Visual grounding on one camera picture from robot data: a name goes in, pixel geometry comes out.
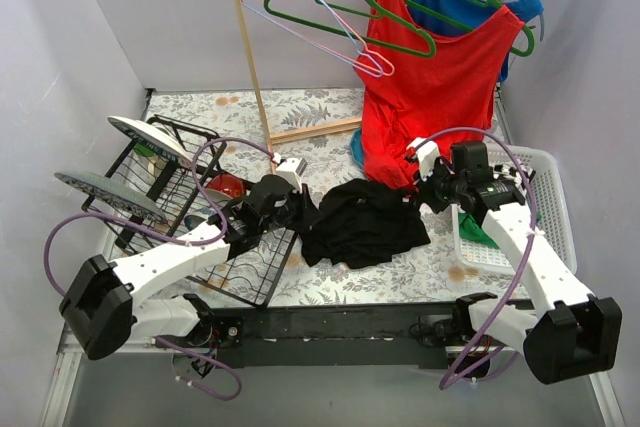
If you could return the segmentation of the black tank top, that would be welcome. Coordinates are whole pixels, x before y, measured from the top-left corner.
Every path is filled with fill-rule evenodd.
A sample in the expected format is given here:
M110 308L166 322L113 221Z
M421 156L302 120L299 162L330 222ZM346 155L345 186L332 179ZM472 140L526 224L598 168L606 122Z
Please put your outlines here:
M428 245L419 208L407 196L406 190L364 179L329 190L319 204L320 220L300 235L306 264L327 259L362 269Z

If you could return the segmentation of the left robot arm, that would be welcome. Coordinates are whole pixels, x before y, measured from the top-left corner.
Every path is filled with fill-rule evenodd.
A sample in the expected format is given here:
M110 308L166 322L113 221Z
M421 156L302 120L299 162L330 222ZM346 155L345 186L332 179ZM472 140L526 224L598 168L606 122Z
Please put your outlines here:
M248 252L268 232L303 232L318 218L306 184L293 186L279 175L266 175L248 195L170 243L114 261L101 255L86 260L59 311L91 360L115 353L130 340L156 336L177 340L181 347L203 346L218 331L206 302L196 294L158 299L156 293Z

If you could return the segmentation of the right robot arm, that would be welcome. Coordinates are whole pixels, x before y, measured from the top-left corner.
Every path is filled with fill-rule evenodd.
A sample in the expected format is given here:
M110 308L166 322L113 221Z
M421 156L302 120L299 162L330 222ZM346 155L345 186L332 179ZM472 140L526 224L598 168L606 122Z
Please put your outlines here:
M469 345L489 336L522 355L543 384L612 369L622 310L578 280L546 240L521 164L492 166L482 141L456 143L444 157L435 142L417 138L406 158L418 166L417 203L435 213L455 205L470 215L510 262L534 308L527 313L511 305L509 293L461 297L452 314L454 336Z

